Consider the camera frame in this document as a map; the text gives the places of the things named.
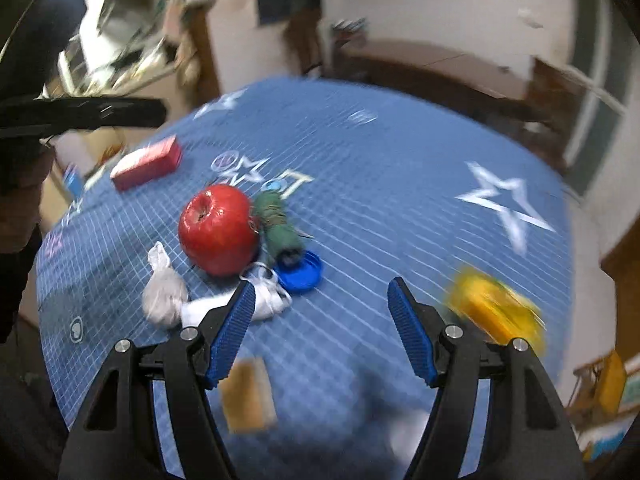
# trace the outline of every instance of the blue gripper pad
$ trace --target blue gripper pad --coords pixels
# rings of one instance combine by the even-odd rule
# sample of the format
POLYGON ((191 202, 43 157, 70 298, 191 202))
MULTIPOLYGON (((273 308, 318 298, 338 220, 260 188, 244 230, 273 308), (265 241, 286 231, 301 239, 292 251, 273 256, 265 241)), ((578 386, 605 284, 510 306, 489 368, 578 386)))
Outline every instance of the blue gripper pad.
POLYGON ((386 302, 414 373, 432 384, 437 377, 433 344, 414 312, 414 298, 408 298, 398 282, 392 280, 386 290, 386 302))
POLYGON ((229 375, 231 365, 238 355, 238 349, 244 339, 255 310, 255 289, 247 283, 242 293, 231 306, 224 323, 211 344, 211 359, 206 373, 210 388, 229 375))

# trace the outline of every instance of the red box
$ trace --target red box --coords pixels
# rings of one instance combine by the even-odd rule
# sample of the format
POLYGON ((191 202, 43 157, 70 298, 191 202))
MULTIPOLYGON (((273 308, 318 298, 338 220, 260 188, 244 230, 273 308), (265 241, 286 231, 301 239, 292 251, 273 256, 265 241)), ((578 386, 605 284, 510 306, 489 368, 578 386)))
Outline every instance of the red box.
POLYGON ((171 136, 125 155, 111 170, 111 180, 118 191, 124 191, 174 172, 181 160, 182 150, 171 136))

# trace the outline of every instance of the white star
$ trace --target white star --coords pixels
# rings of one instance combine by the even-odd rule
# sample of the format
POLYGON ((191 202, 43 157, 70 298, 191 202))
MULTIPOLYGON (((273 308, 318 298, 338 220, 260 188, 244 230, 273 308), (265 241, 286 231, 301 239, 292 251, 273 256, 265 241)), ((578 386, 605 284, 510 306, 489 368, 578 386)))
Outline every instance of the white star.
POLYGON ((504 225, 504 229, 507 231, 507 236, 511 241, 511 247, 513 247, 513 250, 517 254, 524 256, 527 253, 527 226, 525 222, 546 229, 547 231, 556 232, 527 201, 527 188, 523 179, 510 178, 509 180, 500 180, 476 162, 468 162, 467 165, 482 187, 459 195, 456 198, 497 211, 500 220, 502 220, 502 225, 504 225), (511 211, 505 206, 487 200, 492 196, 500 195, 500 192, 498 192, 496 188, 511 191, 513 199, 527 214, 519 211, 511 211))
POLYGON ((236 107, 236 99, 242 97, 242 94, 244 94, 245 91, 246 88, 242 88, 236 92, 220 96, 220 98, 215 102, 202 105, 193 118, 197 119, 201 115, 206 114, 209 110, 233 110, 236 107))
POLYGON ((230 186, 237 186, 243 180, 257 183, 264 182, 264 177, 258 173, 258 169, 267 162, 267 160, 269 159, 262 158, 261 160, 253 162, 243 155, 234 167, 220 173, 220 177, 226 178, 226 182, 230 186), (238 177, 238 171, 240 171, 241 168, 250 168, 250 171, 238 177))

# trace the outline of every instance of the yellow object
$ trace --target yellow object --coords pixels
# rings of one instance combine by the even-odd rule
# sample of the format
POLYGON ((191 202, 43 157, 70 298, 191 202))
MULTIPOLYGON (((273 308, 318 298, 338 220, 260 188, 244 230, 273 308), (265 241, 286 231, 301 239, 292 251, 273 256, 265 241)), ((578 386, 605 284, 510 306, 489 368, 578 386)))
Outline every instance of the yellow object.
POLYGON ((606 424, 618 416, 626 370, 615 350, 576 368, 574 375, 577 384, 566 412, 576 429, 606 424))
POLYGON ((622 391, 625 389, 625 365, 614 350, 606 358, 600 380, 596 385, 596 402, 607 415, 618 412, 622 391))
POLYGON ((271 385, 261 358, 236 361, 218 390, 231 433, 262 431, 276 423, 271 385))
POLYGON ((545 352, 545 324, 539 308, 484 272, 465 267, 458 273, 449 292, 449 308, 469 318, 498 344, 521 337, 537 355, 545 352))

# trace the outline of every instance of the metal screw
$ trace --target metal screw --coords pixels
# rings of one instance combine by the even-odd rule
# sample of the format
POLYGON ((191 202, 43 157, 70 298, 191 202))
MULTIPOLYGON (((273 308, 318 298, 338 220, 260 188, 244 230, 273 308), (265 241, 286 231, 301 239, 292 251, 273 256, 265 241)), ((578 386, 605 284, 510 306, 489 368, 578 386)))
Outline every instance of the metal screw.
POLYGON ((183 341, 193 341, 198 337, 198 329, 194 326, 188 326, 180 332, 180 339, 183 341))
POLYGON ((521 337, 517 337, 516 339, 513 340, 513 347, 518 351, 518 352, 524 352, 525 350, 529 349, 529 343, 527 343, 526 341, 524 341, 523 338, 521 337))
POLYGON ((121 339, 116 343, 115 349, 119 354, 124 354, 127 350, 131 348, 131 341, 128 339, 121 339))
POLYGON ((444 329, 444 333, 452 339, 460 339, 464 332, 458 325, 449 325, 444 329))

